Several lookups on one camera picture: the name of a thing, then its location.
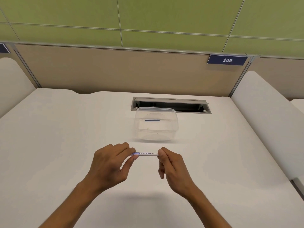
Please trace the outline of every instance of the whiteboard marker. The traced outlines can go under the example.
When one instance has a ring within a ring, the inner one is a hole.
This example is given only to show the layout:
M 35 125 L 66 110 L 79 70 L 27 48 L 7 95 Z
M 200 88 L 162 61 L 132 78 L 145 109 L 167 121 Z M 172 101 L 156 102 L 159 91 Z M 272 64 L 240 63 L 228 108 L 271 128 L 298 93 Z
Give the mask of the whiteboard marker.
M 142 152 L 134 152 L 131 155 L 139 155 L 139 156 L 158 156 L 158 153 L 142 153 Z

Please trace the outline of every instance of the forearm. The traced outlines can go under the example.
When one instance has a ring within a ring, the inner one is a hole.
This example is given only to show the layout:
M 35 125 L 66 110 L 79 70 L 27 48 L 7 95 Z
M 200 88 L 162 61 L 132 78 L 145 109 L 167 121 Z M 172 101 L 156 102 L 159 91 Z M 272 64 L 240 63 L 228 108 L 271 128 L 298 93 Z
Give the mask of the forearm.
M 39 228 L 72 228 L 97 195 L 80 182 Z
M 231 228 L 199 188 L 192 189 L 186 199 L 206 228 Z

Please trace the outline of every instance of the beige partition panel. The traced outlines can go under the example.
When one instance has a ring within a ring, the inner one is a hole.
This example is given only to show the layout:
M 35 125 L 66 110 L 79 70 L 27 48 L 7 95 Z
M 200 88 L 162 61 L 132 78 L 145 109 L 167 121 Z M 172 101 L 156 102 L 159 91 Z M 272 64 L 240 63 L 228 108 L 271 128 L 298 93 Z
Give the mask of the beige partition panel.
M 304 98 L 304 60 L 261 57 L 253 61 L 250 70 L 287 99 Z
M 207 64 L 209 55 L 16 45 L 43 88 L 228 96 L 244 66 Z
M 37 88 L 38 86 L 37 86 L 36 82 L 33 80 L 32 76 L 30 75 L 28 70 L 25 68 L 25 66 L 23 65 L 22 61 L 20 60 L 20 58 L 18 57 L 18 55 L 16 54 L 14 49 L 8 44 L 6 44 L 5 46 L 8 48 L 8 50 L 11 53 L 0 53 L 0 58 L 9 57 L 9 58 L 15 60 L 17 62 L 17 64 L 20 66 L 20 68 L 22 69 L 22 71 L 25 73 L 25 75 L 28 77 L 28 79 L 31 81 L 31 83 L 35 86 L 35 88 Z

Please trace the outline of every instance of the left hand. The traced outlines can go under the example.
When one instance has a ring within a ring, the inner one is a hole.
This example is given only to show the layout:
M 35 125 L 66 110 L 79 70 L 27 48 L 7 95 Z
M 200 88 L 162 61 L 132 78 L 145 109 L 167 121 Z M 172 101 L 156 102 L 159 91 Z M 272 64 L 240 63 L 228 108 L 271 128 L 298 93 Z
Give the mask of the left hand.
M 94 154 L 91 168 L 84 178 L 86 184 L 94 194 L 99 195 L 103 191 L 125 181 L 133 162 L 138 155 L 131 156 L 120 169 L 124 160 L 135 152 L 127 142 L 123 144 L 107 145 Z

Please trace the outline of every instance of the right hand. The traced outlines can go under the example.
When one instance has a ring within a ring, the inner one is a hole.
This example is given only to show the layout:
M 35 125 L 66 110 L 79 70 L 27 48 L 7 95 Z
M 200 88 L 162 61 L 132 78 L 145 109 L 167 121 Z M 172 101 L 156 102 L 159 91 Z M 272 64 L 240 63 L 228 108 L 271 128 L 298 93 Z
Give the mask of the right hand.
M 193 191 L 197 190 L 180 154 L 174 153 L 165 147 L 158 150 L 159 169 L 161 179 L 165 174 L 171 189 L 180 196 L 188 199 Z

